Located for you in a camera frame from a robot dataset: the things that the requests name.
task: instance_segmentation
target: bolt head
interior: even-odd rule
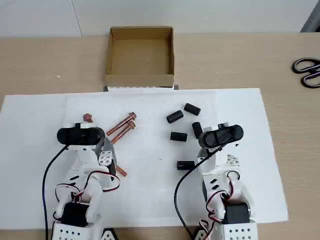
[[[88,122],[89,120],[91,120],[92,115],[89,113],[86,113],[85,115],[83,115],[83,121]]]
[[[132,120],[135,120],[137,118],[137,115],[134,112],[130,112],[129,116],[132,118]]]
[[[135,129],[136,125],[135,125],[135,123],[133,121],[130,121],[130,122],[128,122],[128,127],[130,129]]]

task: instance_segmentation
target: black rubber cylinder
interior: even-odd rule
[[[187,136],[188,135],[186,133],[172,131],[171,135],[170,135],[170,140],[179,141],[179,142],[186,142]]]
[[[192,128],[193,128],[195,138],[198,139],[200,134],[203,133],[200,122],[196,121],[192,123]]]
[[[196,115],[196,116],[198,116],[200,111],[201,111],[200,108],[198,108],[197,106],[194,106],[194,105],[192,105],[190,103],[186,103],[185,104],[184,110],[186,112],[191,113],[191,114]]]
[[[181,110],[178,110],[172,114],[170,114],[169,116],[166,117],[166,120],[168,121],[168,123],[172,124],[175,121],[182,119],[184,117],[184,113]]]
[[[178,170],[190,170],[195,167],[194,161],[177,161],[176,169]]]

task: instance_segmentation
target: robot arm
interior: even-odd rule
[[[76,157],[63,182],[56,188],[58,206],[54,216],[57,222],[52,240],[68,238],[69,233],[77,233],[83,239],[88,236],[100,240],[103,235],[103,216],[99,211],[101,196],[120,186],[115,175],[114,147],[104,131],[93,123],[76,123],[61,128],[57,138],[60,143],[69,145],[67,150],[75,151]]]
[[[201,150],[196,164],[200,165],[198,171],[208,220],[199,221],[202,229],[194,236],[195,240],[258,239],[257,224],[250,219],[254,215],[254,203],[241,182],[240,160],[233,156],[237,150],[231,149],[235,145],[229,144],[241,140],[243,135],[239,125],[219,124],[217,130],[207,129],[198,138]],[[188,166],[190,170],[195,167],[190,163]]]

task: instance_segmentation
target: white wall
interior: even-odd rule
[[[122,25],[171,25],[177,33],[299,32],[317,2],[0,0],[0,36],[103,35]]]
[[[0,37],[81,36],[70,0],[0,0]]]

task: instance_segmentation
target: copper screw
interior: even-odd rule
[[[87,123],[93,123],[91,118],[92,118],[92,115],[89,113],[86,113],[85,115],[83,115],[83,121],[85,121]]]
[[[83,115],[83,121],[85,121],[87,123],[93,123],[92,115],[89,113],[86,113],[85,115]],[[125,170],[123,170],[121,167],[119,167],[118,165],[115,166],[115,169],[124,177],[126,177],[128,175],[128,173]]]
[[[135,127],[136,127],[136,125],[132,121],[128,122],[127,126],[121,132],[119,132],[119,134],[117,136],[115,136],[114,139],[111,140],[111,143],[115,144],[116,141],[118,141],[120,138],[122,138],[131,129],[135,129]]]
[[[119,167],[118,165],[115,166],[115,169],[124,177],[126,177],[128,175],[128,173],[123,170],[121,167]]]
[[[127,116],[125,119],[123,119],[121,122],[119,122],[115,127],[111,128],[109,131],[106,132],[106,134],[109,136],[125,124],[129,123],[130,121],[133,121],[137,118],[137,115],[134,112],[130,112],[129,116]]]

